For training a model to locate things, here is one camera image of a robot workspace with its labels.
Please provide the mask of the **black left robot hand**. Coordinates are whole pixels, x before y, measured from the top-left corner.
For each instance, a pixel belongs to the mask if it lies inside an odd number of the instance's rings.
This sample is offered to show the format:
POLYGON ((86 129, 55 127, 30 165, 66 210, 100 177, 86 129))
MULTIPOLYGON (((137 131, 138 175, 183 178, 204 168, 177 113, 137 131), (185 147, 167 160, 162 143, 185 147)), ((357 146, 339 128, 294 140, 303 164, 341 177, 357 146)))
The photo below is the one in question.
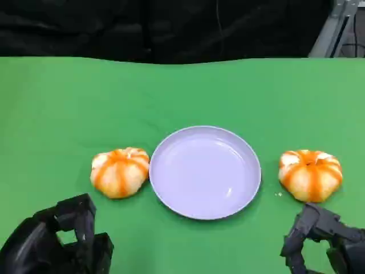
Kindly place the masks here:
POLYGON ((1 248, 1 273, 109 273, 114 245, 95 215, 82 194, 24 219, 1 248))

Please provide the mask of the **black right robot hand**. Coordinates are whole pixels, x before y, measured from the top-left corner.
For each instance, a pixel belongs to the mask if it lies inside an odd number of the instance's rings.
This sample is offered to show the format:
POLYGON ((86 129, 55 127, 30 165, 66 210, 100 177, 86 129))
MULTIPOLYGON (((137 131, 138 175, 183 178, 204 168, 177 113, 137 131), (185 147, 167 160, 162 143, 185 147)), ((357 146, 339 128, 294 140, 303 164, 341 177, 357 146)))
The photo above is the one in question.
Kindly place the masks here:
POLYGON ((335 273, 364 273, 363 228, 349 227, 334 212, 306 203, 285 236, 280 253, 291 273, 316 273, 307 269, 302 256, 307 239, 329 243, 326 254, 335 273))

